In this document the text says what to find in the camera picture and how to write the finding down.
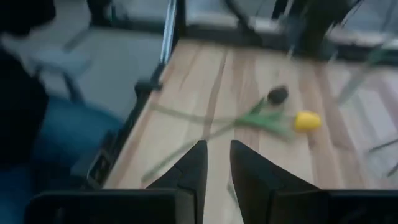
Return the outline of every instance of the metal rod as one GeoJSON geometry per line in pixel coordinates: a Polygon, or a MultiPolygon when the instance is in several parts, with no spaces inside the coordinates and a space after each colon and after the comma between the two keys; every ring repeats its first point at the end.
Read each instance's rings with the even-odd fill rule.
{"type": "Polygon", "coordinates": [[[170,0],[167,6],[167,15],[164,26],[162,51],[160,53],[160,62],[166,64],[171,56],[174,25],[175,25],[175,15],[177,12],[177,2],[176,0],[170,0]]]}

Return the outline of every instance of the wood grain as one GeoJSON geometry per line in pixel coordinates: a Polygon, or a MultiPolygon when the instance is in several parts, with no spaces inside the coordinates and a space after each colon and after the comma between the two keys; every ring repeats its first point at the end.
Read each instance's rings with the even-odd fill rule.
{"type": "MultiPolygon", "coordinates": [[[[208,141],[204,222],[241,223],[239,209],[227,191],[231,183],[232,139],[242,141],[287,171],[322,188],[375,186],[368,183],[377,179],[369,178],[366,160],[353,141],[352,130],[347,128],[347,113],[333,106],[333,90],[328,81],[330,66],[289,60],[283,54],[262,49],[180,40],[161,76],[164,89],[151,94],[106,187],[147,186],[150,182],[142,183],[141,177],[156,164],[186,142],[220,129],[216,123],[201,125],[152,111],[151,103],[199,116],[236,117],[280,84],[289,88],[284,105],[287,114],[312,110],[322,117],[323,126],[308,135],[298,133],[291,142],[249,127],[234,128],[208,141]]],[[[181,156],[172,159],[154,179],[181,156]]]]}

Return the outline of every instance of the green leaf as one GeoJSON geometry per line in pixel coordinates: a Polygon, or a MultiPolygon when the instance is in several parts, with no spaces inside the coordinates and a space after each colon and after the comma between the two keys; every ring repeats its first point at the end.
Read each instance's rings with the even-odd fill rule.
{"type": "Polygon", "coordinates": [[[263,115],[248,114],[238,118],[236,124],[254,126],[282,136],[291,136],[291,132],[287,128],[282,127],[279,122],[275,122],[263,115]]]}

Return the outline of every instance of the floor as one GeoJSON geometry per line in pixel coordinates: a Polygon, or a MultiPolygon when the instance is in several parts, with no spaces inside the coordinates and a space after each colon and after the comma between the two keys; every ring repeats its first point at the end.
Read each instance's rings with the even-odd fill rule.
{"type": "MultiPolygon", "coordinates": [[[[46,27],[35,30],[26,39],[2,37],[4,45],[27,62],[29,55],[46,45],[63,46],[89,23],[89,11],[84,0],[55,0],[57,18],[46,27]]],[[[115,0],[131,17],[164,19],[167,1],[115,0]]],[[[187,0],[188,20],[202,11],[226,13],[221,1],[187,0]]],[[[389,7],[389,0],[365,0],[364,4],[349,16],[347,29],[379,30],[389,7]]],[[[275,0],[238,1],[247,14],[269,17],[275,0]]],[[[88,55],[91,67],[78,78],[85,100],[112,111],[126,119],[133,108],[136,96],[134,84],[140,78],[149,78],[157,65],[162,37],[159,35],[120,32],[115,30],[91,30],[73,50],[88,55]]],[[[51,92],[67,95],[65,85],[58,76],[46,75],[46,87],[51,92]]]]}

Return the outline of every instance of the wooden table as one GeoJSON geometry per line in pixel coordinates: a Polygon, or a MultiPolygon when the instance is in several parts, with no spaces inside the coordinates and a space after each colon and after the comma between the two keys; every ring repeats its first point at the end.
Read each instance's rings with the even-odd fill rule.
{"type": "Polygon", "coordinates": [[[160,80],[161,92],[153,92],[142,111],[106,188],[136,189],[151,183],[181,156],[170,161],[152,180],[142,176],[186,142],[203,139],[220,129],[201,125],[150,109],[159,104],[189,114],[234,117],[246,112],[276,85],[288,86],[286,113],[312,110],[323,126],[309,134],[296,134],[292,142],[266,131],[235,128],[208,141],[208,182],[204,223],[240,223],[237,205],[227,191],[231,182],[229,145],[240,140],[267,159],[321,188],[391,187],[369,174],[364,156],[355,145],[350,124],[355,117],[339,109],[330,77],[341,77],[347,65],[289,59],[280,52],[230,47],[194,40],[180,40],[160,80]]]}

